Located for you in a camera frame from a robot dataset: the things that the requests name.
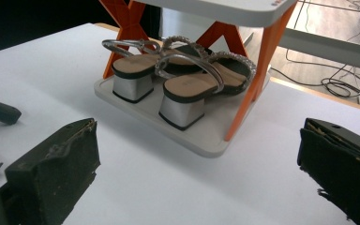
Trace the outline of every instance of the lower shelf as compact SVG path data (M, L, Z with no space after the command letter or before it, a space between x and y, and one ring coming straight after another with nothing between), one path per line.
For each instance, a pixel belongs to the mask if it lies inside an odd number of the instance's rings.
M156 78L154 91L136 104L128 103L113 94L113 77L97 81L95 93L99 98L138 118L194 153L206 158L221 156L229 145L229 142L224 141L224 136L245 92L237 96L219 95L206 99L204 117L187 130L181 131L167 124L158 115L163 98L163 81Z

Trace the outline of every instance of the orange support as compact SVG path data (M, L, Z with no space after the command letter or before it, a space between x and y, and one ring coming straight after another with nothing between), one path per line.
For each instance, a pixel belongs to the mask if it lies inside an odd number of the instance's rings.
M143 28L140 26L145 4L131 0L126 4L124 0L99 0L101 5L110 13L119 26L119 33L116 39L148 39ZM113 75L111 64L122 56L111 53L103 78L107 79Z
M235 25L223 22L214 22L196 42L205 48L209 48L221 36L224 36L230 52L248 57L244 41L242 40L238 28Z
M255 79L252 81L252 84L247 90L245 97L239 106L238 112L236 113L236 116L224 138L224 141L228 142L233 137L244 120L250 103L261 93L268 65L270 64L274 51L276 50L280 38L285 31L286 24L292 16L295 6L296 3L288 8L288 10L274 24L264 28Z

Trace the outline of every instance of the floor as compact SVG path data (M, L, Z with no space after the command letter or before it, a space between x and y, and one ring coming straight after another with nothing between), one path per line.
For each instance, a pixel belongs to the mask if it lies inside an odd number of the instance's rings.
M299 1L287 27L360 44L360 1ZM247 45L247 52L249 57L254 62L257 62L263 30L260 28L252 29L252 32L253 39ZM280 71L291 79L305 84L321 84L322 79L335 75L334 79L341 80L360 90L360 68L344 66L344 64L300 52L287 51L278 47L271 61L269 72L272 77L289 81L289 79L279 73ZM305 85L305 87L333 95L321 85ZM358 102L357 96L359 93L354 92L352 87L346 87L345 89L336 88L333 85L329 87L340 98L345 98L351 102Z

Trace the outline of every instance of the high-heeled sandal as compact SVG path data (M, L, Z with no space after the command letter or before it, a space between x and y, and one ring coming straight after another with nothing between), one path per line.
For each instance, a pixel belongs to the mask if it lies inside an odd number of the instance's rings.
M186 45L171 49L175 42L186 43ZM112 63L113 77L112 92L119 98L137 103L148 96L154 85L151 75L154 74L157 60L168 53L189 54L200 58L206 58L208 53L201 45L190 41L186 37L169 37L164 40L162 48L153 40L103 40L102 45L114 53L124 56ZM146 54L133 54L119 46L137 48ZM192 73L200 70L199 67L182 59L173 59L165 70L172 74Z
M227 52L212 53L207 61L189 55L169 54L157 62L156 74L170 76L162 69L171 58L187 59L204 70L204 73L173 77L163 84L164 97L159 115L180 130L186 130L204 116L206 98L218 94L238 95L248 88L256 74L253 62Z

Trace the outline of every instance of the upper shelf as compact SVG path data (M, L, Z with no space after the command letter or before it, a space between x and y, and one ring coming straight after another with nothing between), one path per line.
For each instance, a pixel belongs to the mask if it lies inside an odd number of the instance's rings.
M273 24L296 0L137 0L223 23L248 27Z

